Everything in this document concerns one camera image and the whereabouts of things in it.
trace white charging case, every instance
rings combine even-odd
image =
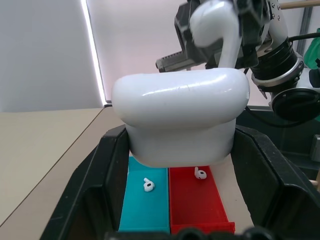
[[[230,153],[249,94],[246,75],[233,68],[136,74],[115,82],[112,105],[141,164],[207,166]]]

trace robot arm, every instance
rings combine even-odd
[[[320,71],[294,52],[276,0],[189,0],[174,19],[181,52],[158,59],[160,72],[206,63],[250,68],[252,81],[281,118],[305,122],[320,114]]]

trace cable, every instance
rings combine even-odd
[[[246,75],[247,72],[248,72],[249,68],[247,67],[243,73]],[[260,117],[259,115],[257,115],[256,113],[254,113],[248,106],[245,107],[245,110],[251,115],[253,116],[254,118],[258,119],[260,122],[270,126],[270,127],[274,127],[274,128],[281,128],[281,129],[287,129],[287,128],[293,128],[293,127],[296,127],[296,126],[299,126],[301,124],[304,124],[305,122],[307,122],[308,120],[306,121],[298,121],[298,122],[294,122],[294,123],[290,123],[290,124],[284,124],[284,125],[281,125],[281,124],[275,124],[275,123],[272,123],[272,122],[269,122],[268,120],[265,120],[263,117]]]
[[[320,32],[302,34],[302,35],[298,35],[298,36],[291,36],[288,38],[288,40],[289,40],[289,42],[293,42],[296,40],[314,39],[314,38],[320,38]]]

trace airpod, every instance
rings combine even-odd
[[[207,178],[206,172],[203,170],[199,170],[199,168],[197,166],[194,168],[194,176],[197,179],[206,179]]]
[[[152,181],[150,181],[148,178],[145,177],[143,180],[145,182],[145,184],[143,184],[145,192],[150,192],[155,188],[155,184]]]
[[[234,68],[241,46],[239,19],[232,1],[208,0],[190,17],[190,31],[194,44],[209,47],[223,39],[219,68]]]

